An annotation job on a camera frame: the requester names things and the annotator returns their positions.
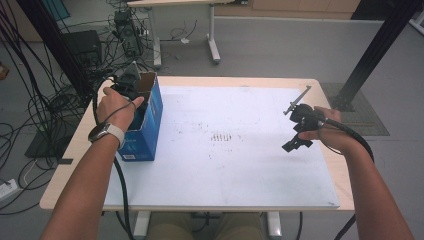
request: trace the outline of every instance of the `blue box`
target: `blue box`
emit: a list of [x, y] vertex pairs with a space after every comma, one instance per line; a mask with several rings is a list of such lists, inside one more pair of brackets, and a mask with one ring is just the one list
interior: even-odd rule
[[153, 161], [162, 118], [163, 103], [155, 72], [141, 73], [135, 89], [145, 102], [137, 109], [134, 120], [125, 133], [124, 146], [118, 150], [126, 162]]

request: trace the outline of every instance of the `table leg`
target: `table leg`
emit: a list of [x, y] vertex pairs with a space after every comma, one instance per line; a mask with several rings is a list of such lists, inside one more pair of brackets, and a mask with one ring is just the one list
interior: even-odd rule
[[150, 211], [139, 211], [137, 213], [137, 219], [134, 227], [134, 239], [142, 240], [147, 235], [147, 229], [149, 227]]
[[421, 24], [424, 22], [424, 11], [421, 12], [421, 14], [418, 16], [418, 18], [414, 20], [409, 20], [409, 23], [417, 29], [421, 34], [424, 35], [424, 28], [421, 26]]
[[209, 43], [209, 48], [211, 49], [212, 58], [216, 64], [221, 61], [221, 57], [219, 56], [218, 48], [215, 43], [215, 7], [213, 4], [210, 4], [210, 20], [209, 20], [209, 34], [206, 35]]
[[162, 66], [162, 59], [160, 55], [160, 40], [156, 34], [156, 26], [155, 26], [155, 15], [153, 12], [153, 8], [145, 8], [147, 10], [147, 15], [150, 21], [150, 31], [152, 34], [153, 41], [153, 65], [156, 69], [160, 69]]
[[279, 212], [267, 212], [266, 218], [268, 222], [268, 236], [270, 239], [281, 239], [281, 222]]

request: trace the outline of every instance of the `extension cord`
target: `extension cord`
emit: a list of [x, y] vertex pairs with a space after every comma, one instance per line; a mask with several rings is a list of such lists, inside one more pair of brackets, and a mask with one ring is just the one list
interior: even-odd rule
[[8, 183], [9, 185], [3, 183], [0, 186], [0, 202], [19, 191], [15, 179], [11, 179], [10, 181], [8, 181]]

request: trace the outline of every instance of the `electronic device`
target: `electronic device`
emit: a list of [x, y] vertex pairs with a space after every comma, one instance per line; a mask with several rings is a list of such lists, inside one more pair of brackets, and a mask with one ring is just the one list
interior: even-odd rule
[[125, 56], [134, 57], [141, 55], [141, 40], [138, 29], [131, 18], [131, 10], [115, 12], [116, 36], [124, 48]]
[[96, 31], [64, 33], [62, 36], [82, 67], [94, 67], [102, 63], [102, 45]]

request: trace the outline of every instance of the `watch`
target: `watch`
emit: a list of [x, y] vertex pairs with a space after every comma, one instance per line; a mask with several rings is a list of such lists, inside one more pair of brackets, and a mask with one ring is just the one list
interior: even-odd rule
[[95, 142], [107, 134], [112, 134], [119, 140], [119, 149], [124, 146], [125, 133], [118, 127], [108, 122], [102, 122], [95, 126], [93, 130], [88, 134], [88, 140]]

